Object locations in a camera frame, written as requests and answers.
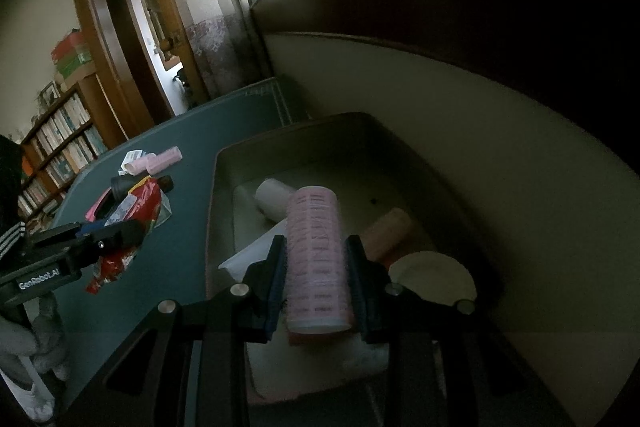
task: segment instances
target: teal object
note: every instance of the teal object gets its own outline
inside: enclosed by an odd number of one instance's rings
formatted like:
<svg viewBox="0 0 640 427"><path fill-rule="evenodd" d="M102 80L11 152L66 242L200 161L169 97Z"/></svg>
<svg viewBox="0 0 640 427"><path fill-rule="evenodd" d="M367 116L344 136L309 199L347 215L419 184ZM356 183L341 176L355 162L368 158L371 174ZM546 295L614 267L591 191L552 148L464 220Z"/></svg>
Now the teal object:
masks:
<svg viewBox="0 0 640 427"><path fill-rule="evenodd" d="M92 268L56 291L68 336L71 379L65 404L78 396L117 346L163 299L181 304L204 300L205 247L214 160L231 144L305 119L290 80L273 78L237 90L104 154L83 171L66 195L54 226L84 221L129 150L162 152L177 145L183 159L162 174L174 180L173 215L146 239L123 277L98 295L84 291Z"/></svg>

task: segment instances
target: wooden door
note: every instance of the wooden door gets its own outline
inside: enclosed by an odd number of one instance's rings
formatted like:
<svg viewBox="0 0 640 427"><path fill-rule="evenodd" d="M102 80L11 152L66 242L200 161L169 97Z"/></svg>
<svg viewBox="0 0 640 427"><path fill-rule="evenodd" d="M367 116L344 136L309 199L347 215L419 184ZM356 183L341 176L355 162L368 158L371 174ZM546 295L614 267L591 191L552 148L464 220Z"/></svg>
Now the wooden door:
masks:
<svg viewBox="0 0 640 427"><path fill-rule="evenodd" d="M158 3L162 10L164 24L166 25L168 33L162 40L160 48L164 52L171 51L172 54L180 57L196 102L207 102L207 100L209 100L209 93L196 66L193 50L187 40L186 31L182 24L180 14L178 13L177 4L175 0L158 0Z"/></svg>

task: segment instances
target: green tabletop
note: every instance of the green tabletop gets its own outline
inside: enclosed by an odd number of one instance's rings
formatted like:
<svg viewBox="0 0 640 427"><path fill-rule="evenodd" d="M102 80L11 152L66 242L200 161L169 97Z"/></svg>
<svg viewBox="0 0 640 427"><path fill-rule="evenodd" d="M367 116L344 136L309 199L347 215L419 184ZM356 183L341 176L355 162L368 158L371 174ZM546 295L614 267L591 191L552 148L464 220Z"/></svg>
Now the green tabletop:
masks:
<svg viewBox="0 0 640 427"><path fill-rule="evenodd" d="M110 151L79 176L55 225L83 221L108 187L128 150L162 152L177 145L183 160L169 174L173 216L145 239L123 277L89 295L82 278L56 291L68 334L72 377L69 404L140 320L163 299L189 304L205 296L205 242L216 154L222 148L304 118L294 87L269 79L193 109Z"/></svg>

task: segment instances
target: bookshelf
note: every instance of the bookshelf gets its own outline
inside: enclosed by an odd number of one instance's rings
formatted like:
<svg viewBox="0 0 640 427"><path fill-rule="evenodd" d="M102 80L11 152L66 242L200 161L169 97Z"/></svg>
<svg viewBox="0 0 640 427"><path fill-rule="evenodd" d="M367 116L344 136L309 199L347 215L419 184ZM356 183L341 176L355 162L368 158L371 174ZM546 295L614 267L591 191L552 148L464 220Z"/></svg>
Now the bookshelf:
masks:
<svg viewBox="0 0 640 427"><path fill-rule="evenodd" d="M30 232L46 229L76 176L126 140L95 73L65 91L22 140L30 173L18 211Z"/></svg>

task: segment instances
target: beige round disc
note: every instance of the beige round disc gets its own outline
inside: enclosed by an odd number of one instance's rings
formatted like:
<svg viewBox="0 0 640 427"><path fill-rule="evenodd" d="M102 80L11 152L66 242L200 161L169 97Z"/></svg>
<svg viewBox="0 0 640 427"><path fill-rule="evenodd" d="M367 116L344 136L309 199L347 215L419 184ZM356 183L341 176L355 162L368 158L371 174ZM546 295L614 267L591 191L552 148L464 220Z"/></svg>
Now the beige round disc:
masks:
<svg viewBox="0 0 640 427"><path fill-rule="evenodd" d="M468 270L443 253L421 251L398 259L389 277L426 301L453 306L460 299L476 300L476 284Z"/></svg>

